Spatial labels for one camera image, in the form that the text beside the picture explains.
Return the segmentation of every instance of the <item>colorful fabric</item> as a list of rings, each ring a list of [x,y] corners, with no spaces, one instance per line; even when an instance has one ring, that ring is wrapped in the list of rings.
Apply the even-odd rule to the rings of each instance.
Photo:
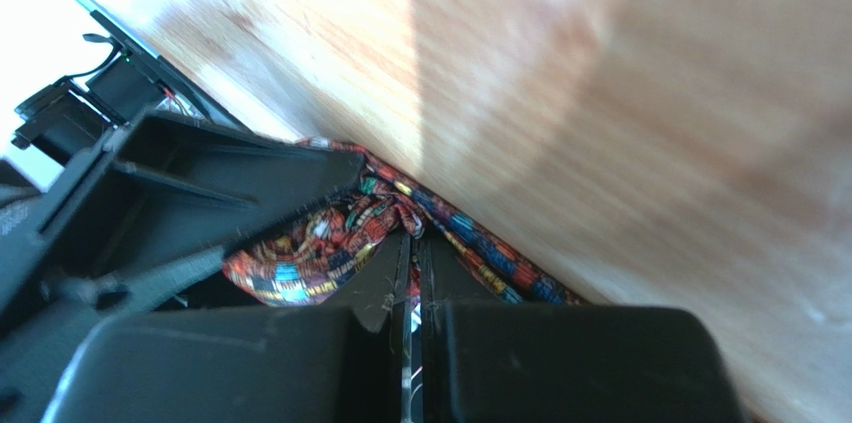
[[[225,261],[225,275],[260,301],[273,306],[321,303],[369,261],[391,231],[402,225],[419,238],[429,221],[458,250],[460,264],[503,300],[583,302],[469,216],[363,147],[320,138],[301,144],[362,153],[367,166],[358,191],[329,201],[279,237]],[[410,294],[419,298],[417,265],[412,272]]]

